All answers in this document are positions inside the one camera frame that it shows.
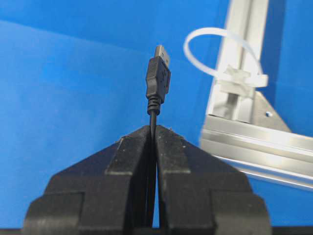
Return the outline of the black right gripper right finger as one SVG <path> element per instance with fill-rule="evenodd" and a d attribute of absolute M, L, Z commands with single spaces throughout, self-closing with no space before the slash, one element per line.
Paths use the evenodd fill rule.
<path fill-rule="evenodd" d="M 167 234 L 271 234 L 265 203 L 244 173 L 160 125 L 155 145 Z"/>

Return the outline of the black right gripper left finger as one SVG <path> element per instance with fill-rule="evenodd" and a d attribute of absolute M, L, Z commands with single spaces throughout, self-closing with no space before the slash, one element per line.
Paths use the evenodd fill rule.
<path fill-rule="evenodd" d="M 149 126 L 53 175 L 23 223 L 25 235 L 124 235 L 151 226 Z"/>

